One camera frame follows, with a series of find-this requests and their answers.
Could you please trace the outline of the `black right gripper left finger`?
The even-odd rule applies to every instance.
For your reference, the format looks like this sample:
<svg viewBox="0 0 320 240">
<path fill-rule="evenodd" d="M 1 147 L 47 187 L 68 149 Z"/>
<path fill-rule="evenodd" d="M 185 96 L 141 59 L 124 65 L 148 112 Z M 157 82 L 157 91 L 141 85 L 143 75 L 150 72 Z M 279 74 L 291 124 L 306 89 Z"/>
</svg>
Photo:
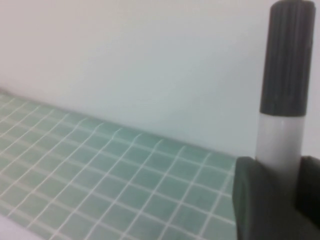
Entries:
<svg viewBox="0 0 320 240">
<path fill-rule="evenodd" d="M 267 170 L 255 159 L 236 160 L 232 190 L 236 237 L 239 240 L 318 240 L 314 224 L 287 200 Z"/>
</svg>

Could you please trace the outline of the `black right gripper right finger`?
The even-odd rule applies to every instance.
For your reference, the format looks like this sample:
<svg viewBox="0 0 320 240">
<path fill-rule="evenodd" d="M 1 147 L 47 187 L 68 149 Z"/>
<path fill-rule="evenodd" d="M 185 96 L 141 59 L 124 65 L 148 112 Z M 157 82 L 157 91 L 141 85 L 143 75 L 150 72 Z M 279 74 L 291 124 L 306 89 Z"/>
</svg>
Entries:
<svg viewBox="0 0 320 240">
<path fill-rule="evenodd" d="M 320 223 L 320 160 L 315 157 L 301 158 L 296 206 L 314 224 Z"/>
</svg>

